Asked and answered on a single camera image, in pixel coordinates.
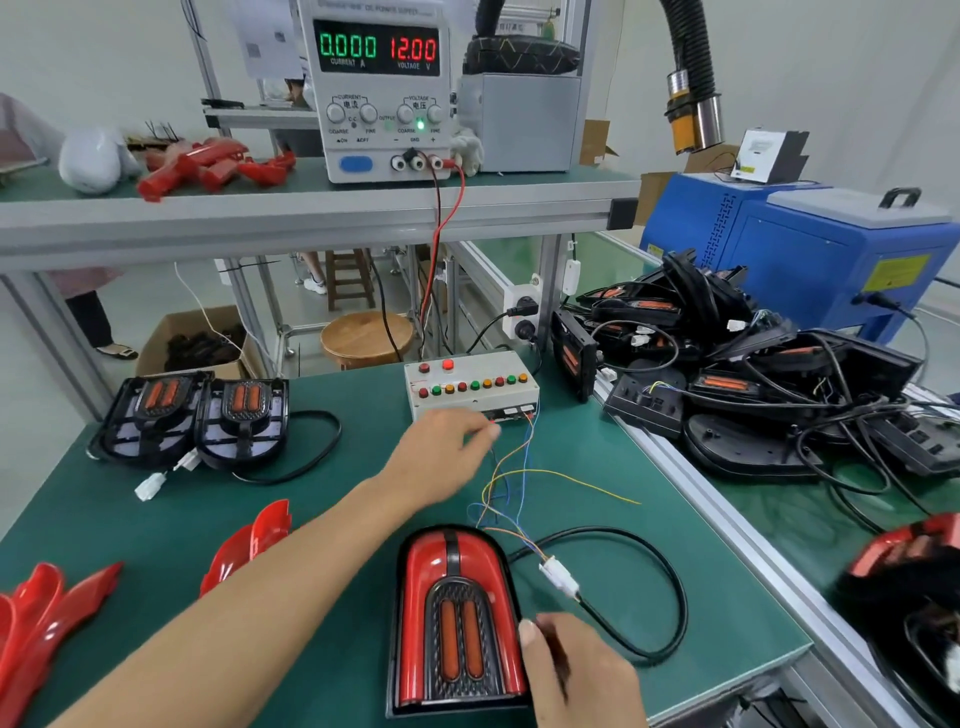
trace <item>workbench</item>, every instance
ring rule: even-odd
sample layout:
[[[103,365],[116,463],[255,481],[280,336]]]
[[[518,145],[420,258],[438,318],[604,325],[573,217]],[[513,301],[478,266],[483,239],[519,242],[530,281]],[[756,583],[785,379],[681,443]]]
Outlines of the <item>workbench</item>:
[[[479,175],[468,180],[441,240],[541,236],[545,323],[550,303],[560,296],[555,274],[562,264],[562,236],[605,230],[614,204],[634,205],[638,190],[637,177],[584,166],[562,174]],[[459,191],[459,178],[441,182],[444,210],[452,209]],[[316,158],[299,159],[280,187],[261,189],[239,179],[223,194],[210,195],[188,185],[158,204],[141,200],[133,182],[121,182],[102,197],[85,197],[63,184],[57,170],[38,167],[0,187],[0,292],[54,380],[82,417],[93,421],[106,413],[113,391],[56,288],[36,271],[222,258],[240,317],[263,343],[260,355],[272,374],[287,337],[322,325],[283,324],[265,255],[396,246],[407,253],[405,274],[413,281],[414,246],[431,240],[436,214],[432,183],[333,185],[324,160]],[[253,305],[240,261],[244,255],[259,264],[277,335],[273,348]],[[411,315],[419,307],[416,289],[411,286]]]
[[[577,236],[582,264],[578,293],[637,278],[659,264],[614,236]],[[485,296],[525,282],[535,271],[536,246],[526,238],[452,247]],[[595,396],[603,400],[611,389],[598,378]],[[925,399],[916,388],[909,394]],[[838,510],[822,484],[725,481],[701,473],[670,441],[640,428],[624,429],[811,636],[814,648],[784,675],[821,719],[831,728],[926,725],[881,674],[868,645],[829,598],[830,586],[871,535]],[[841,470],[854,484],[878,485],[866,467]],[[960,510],[960,479],[926,483],[921,492],[931,509]],[[923,517],[896,492],[883,498],[850,497],[883,524],[898,526]]]
[[[749,694],[763,676],[786,668],[809,646],[720,537],[624,434],[597,402],[576,402],[556,370],[538,375],[541,414],[528,467],[568,473],[625,497],[625,504],[556,476],[531,473],[522,522],[534,538],[575,525],[620,526],[641,534],[683,580],[690,622],[678,652],[640,672],[652,724],[706,724],[699,711]],[[289,498],[294,527],[322,513],[355,483],[374,475],[411,418],[399,365],[290,382],[291,410],[324,408],[343,420],[343,439],[315,471],[273,488],[251,486],[200,467],[177,472],[152,501],[133,494],[144,473],[98,463],[84,453],[92,428],[77,440],[0,543],[0,588],[9,591],[34,564],[62,567],[69,583],[115,561],[125,567],[101,612],[61,647],[23,728],[46,725],[157,629],[197,598],[221,542],[277,498]],[[376,407],[377,416],[369,414]],[[326,423],[293,422],[290,442],[269,472],[308,459],[330,433]],[[503,455],[523,442],[525,424],[504,425]],[[515,456],[513,467],[520,467]],[[392,588],[405,535],[428,524],[467,523],[492,474],[488,459],[457,496],[415,516],[380,548],[348,586],[315,638],[267,704],[257,725],[385,725]],[[519,479],[512,477],[512,498]],[[508,551],[522,543],[492,534]],[[666,643],[675,627],[669,582],[634,546],[585,537],[550,549],[577,576],[591,602],[640,645]],[[521,612],[579,608],[554,591],[536,559],[513,567]],[[424,726],[533,726],[529,710],[418,719]]]

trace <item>paper document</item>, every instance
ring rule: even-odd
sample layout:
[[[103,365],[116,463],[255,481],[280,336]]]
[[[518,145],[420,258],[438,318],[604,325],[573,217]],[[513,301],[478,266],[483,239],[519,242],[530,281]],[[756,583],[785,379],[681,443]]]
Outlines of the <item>paper document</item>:
[[[303,60],[289,0],[225,0],[252,79],[301,79]]]

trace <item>yellow wire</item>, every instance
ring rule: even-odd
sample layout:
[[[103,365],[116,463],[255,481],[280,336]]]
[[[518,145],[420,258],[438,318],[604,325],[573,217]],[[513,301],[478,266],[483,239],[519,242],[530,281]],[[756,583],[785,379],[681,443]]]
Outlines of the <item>yellow wire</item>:
[[[535,430],[535,428],[534,428],[534,421],[530,419],[530,415],[527,415],[527,420],[530,422],[530,437],[528,437],[528,438],[527,438],[527,441],[526,441],[525,443],[523,443],[519,448],[512,449],[510,452],[508,452],[506,455],[504,455],[503,457],[500,458],[500,461],[496,464],[496,467],[493,468],[493,477],[492,477],[491,480],[487,483],[487,485],[484,486],[484,489],[483,489],[482,493],[485,494],[485,495],[483,495],[483,496],[480,497],[480,499],[483,501],[483,513],[481,513],[481,514],[480,514],[480,518],[477,519],[477,523],[476,523],[477,526],[480,525],[480,521],[482,521],[482,520],[484,519],[484,516],[487,515],[487,511],[490,510],[490,496],[492,495],[492,492],[489,490],[489,488],[490,488],[490,486],[493,484],[493,482],[494,482],[495,480],[498,480],[498,479],[499,479],[499,478],[496,476],[496,472],[497,472],[498,470],[500,470],[500,466],[503,465],[503,461],[506,460],[507,458],[513,456],[513,455],[516,455],[518,452],[520,452],[522,449],[524,449],[524,448],[530,443],[531,440],[534,439],[534,430]]]
[[[544,562],[547,560],[546,554],[540,550],[539,546],[537,546],[534,542],[532,542],[526,536],[521,536],[516,531],[508,531],[506,528],[496,528],[495,526],[491,526],[491,525],[485,525],[483,529],[485,531],[497,531],[498,533],[509,533],[511,536],[516,536],[521,541],[525,542],[530,548],[536,551],[540,555],[540,558],[543,559]]]
[[[563,474],[563,473],[557,473],[556,471],[546,471],[546,470],[540,470],[540,469],[535,469],[535,468],[521,468],[521,469],[518,470],[518,471],[509,471],[508,473],[501,473],[500,475],[498,475],[497,477],[495,477],[493,480],[491,480],[489,483],[487,483],[486,486],[484,486],[483,497],[484,497],[484,498],[487,497],[487,495],[489,494],[489,492],[492,490],[492,485],[493,485],[493,483],[494,483],[495,481],[499,480],[501,477],[507,477],[508,475],[516,475],[516,474],[518,474],[518,473],[547,473],[547,474],[550,474],[550,475],[557,475],[557,476],[562,477],[562,478],[565,478],[565,479],[567,479],[567,480],[569,480],[569,481],[571,481],[571,482],[577,483],[578,485],[586,485],[588,488],[592,488],[592,489],[595,490],[595,491],[600,491],[600,493],[603,493],[603,494],[605,494],[605,495],[607,495],[607,496],[615,497],[617,500],[622,500],[622,501],[624,501],[625,503],[632,503],[633,505],[640,505],[640,501],[638,501],[638,500],[632,500],[631,498],[628,498],[628,497],[618,496],[616,493],[611,493],[610,491],[605,491],[603,488],[598,488],[598,487],[595,486],[595,485],[590,485],[589,483],[585,483],[583,480],[577,480],[577,478],[575,478],[575,477],[570,477],[569,475],[565,475],[565,474]]]

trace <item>white connector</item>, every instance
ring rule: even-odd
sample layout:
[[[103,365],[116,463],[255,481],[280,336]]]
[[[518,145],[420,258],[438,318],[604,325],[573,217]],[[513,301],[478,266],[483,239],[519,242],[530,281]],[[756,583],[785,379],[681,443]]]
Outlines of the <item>white connector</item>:
[[[580,261],[571,258],[564,267],[564,285],[561,290],[565,296],[572,296],[577,292],[578,285],[580,285]]]
[[[167,481],[167,473],[154,473],[138,486],[133,492],[136,493],[136,496],[140,500],[147,502],[157,493],[159,493],[160,488],[163,487],[163,484]]]
[[[546,562],[540,564],[540,570],[557,589],[571,599],[577,598],[577,594],[580,592],[580,585],[570,572],[566,570],[566,567],[557,561],[556,556],[551,556]]]
[[[193,472],[200,463],[200,453],[197,452],[196,448],[193,448],[178,461],[177,465],[174,466],[174,470],[178,471],[180,468],[186,468],[188,471]]]

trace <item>current readout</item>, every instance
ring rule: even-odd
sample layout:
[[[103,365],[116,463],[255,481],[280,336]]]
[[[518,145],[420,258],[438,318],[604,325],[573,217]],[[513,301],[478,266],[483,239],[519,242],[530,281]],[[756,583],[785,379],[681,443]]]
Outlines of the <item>current readout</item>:
[[[313,29],[324,73],[440,75],[437,28],[314,19]]]

